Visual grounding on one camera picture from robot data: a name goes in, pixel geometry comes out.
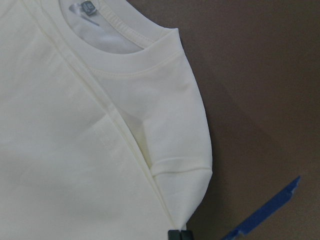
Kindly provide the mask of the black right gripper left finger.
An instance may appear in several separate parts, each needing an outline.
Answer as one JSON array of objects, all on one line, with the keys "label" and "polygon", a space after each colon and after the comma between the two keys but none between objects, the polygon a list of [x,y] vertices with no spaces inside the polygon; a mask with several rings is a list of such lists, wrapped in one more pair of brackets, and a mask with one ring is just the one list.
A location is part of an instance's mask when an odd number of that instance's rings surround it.
[{"label": "black right gripper left finger", "polygon": [[170,229],[167,232],[168,240],[181,240],[181,232],[179,230]]}]

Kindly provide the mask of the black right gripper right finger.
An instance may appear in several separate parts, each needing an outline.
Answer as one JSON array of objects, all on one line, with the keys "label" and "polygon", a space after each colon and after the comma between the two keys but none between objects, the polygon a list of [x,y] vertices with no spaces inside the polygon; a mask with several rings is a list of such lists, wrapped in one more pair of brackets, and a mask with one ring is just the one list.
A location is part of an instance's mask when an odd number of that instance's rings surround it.
[{"label": "black right gripper right finger", "polygon": [[181,240],[194,240],[194,235],[191,230],[181,230]]}]

